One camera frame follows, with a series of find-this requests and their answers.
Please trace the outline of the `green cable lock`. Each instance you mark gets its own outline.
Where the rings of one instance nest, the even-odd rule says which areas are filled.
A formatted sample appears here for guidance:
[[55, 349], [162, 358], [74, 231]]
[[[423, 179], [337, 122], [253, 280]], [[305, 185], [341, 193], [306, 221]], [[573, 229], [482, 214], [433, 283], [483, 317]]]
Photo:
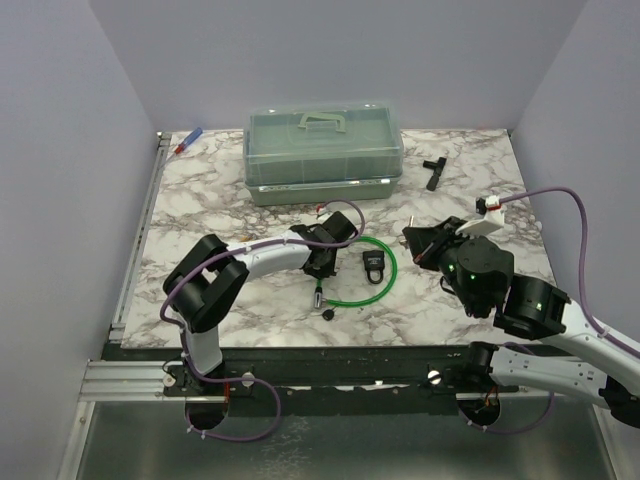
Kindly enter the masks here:
[[328, 309], [363, 308], [382, 300], [394, 287], [395, 282], [397, 280], [397, 276], [398, 276], [398, 261], [396, 259], [394, 252], [391, 250], [391, 248], [381, 240], [375, 239], [370, 236], [362, 236], [359, 239], [357, 239], [356, 242], [379, 247], [378, 251], [382, 254], [382, 258], [376, 262], [374, 269], [365, 270], [365, 273], [367, 275], [367, 281], [369, 283], [373, 284], [373, 281], [371, 280], [371, 275], [370, 275], [370, 273], [373, 271], [379, 272], [380, 280], [384, 279], [383, 260], [385, 258], [388, 258], [390, 260], [391, 271], [390, 271], [390, 277], [386, 285], [378, 293], [364, 300], [343, 301], [343, 300], [326, 299], [323, 294], [322, 281], [317, 280], [315, 290], [314, 290], [314, 296], [313, 296], [313, 305], [315, 309], [320, 309], [323, 307], [326, 307]]

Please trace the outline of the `black padlock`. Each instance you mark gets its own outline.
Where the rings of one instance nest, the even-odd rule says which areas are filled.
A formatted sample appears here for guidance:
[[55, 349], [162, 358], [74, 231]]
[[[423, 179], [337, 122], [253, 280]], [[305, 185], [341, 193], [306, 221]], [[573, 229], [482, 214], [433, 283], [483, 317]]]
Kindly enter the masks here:
[[368, 250], [362, 253], [367, 281], [379, 285], [384, 279], [385, 254], [382, 250]]

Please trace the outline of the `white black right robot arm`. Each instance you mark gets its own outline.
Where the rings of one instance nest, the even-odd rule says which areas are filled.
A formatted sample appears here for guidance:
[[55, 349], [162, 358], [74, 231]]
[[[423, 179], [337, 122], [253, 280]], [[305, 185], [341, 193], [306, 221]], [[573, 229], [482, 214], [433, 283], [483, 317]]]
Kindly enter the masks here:
[[414, 263], [438, 272], [446, 292], [467, 316], [492, 318], [494, 327], [522, 340], [564, 351], [539, 357], [476, 341], [444, 380], [480, 392], [526, 386], [573, 396], [605, 408], [618, 421], [639, 425], [639, 362], [589, 324], [579, 303], [552, 284], [514, 271], [511, 252], [485, 236], [460, 233], [450, 217], [435, 227], [404, 228]]

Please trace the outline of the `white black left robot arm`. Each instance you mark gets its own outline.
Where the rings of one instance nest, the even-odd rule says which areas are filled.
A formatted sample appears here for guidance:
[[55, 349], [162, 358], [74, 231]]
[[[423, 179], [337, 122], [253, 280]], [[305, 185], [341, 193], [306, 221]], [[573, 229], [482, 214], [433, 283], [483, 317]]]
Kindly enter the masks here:
[[162, 320], [180, 328], [187, 382], [201, 395], [214, 393], [222, 380], [219, 324], [243, 286], [280, 271], [300, 270], [316, 280], [335, 274], [337, 251], [362, 230], [343, 213], [322, 223], [294, 225], [265, 240], [229, 245], [218, 236], [202, 237], [163, 283], [167, 295]]

